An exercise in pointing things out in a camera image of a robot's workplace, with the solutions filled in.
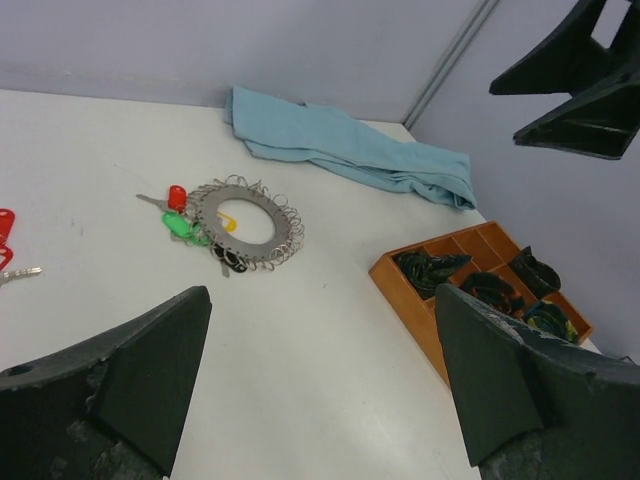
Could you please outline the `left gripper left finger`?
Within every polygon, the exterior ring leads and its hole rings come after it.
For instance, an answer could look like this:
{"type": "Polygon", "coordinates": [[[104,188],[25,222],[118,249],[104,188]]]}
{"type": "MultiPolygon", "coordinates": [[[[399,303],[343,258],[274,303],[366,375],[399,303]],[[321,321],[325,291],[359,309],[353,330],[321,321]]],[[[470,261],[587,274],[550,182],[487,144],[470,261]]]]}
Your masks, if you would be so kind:
{"type": "Polygon", "coordinates": [[[2,371],[2,478],[170,477],[211,312],[207,288],[194,286],[2,371]]]}

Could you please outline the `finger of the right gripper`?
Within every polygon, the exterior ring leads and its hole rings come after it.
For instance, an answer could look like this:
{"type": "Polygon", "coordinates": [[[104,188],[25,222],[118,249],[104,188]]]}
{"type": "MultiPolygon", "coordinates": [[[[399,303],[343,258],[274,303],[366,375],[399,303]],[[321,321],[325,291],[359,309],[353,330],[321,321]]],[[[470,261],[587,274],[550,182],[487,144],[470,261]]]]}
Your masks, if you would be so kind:
{"type": "Polygon", "coordinates": [[[619,160],[639,132],[639,72],[607,77],[513,135],[518,146],[619,160]]]}
{"type": "Polygon", "coordinates": [[[592,36],[605,5],[605,0],[578,1],[544,40],[492,81],[489,92],[576,96],[607,78],[631,79],[639,71],[639,3],[628,3],[608,47],[592,36]]]}

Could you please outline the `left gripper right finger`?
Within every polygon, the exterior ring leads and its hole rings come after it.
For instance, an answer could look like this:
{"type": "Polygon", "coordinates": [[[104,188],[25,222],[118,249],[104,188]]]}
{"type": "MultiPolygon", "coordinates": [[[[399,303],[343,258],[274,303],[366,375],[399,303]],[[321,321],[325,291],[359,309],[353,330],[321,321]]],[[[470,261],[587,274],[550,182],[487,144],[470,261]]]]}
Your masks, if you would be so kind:
{"type": "Polygon", "coordinates": [[[438,288],[435,312],[468,460],[482,478],[638,478],[637,365],[451,285],[438,288]]]}

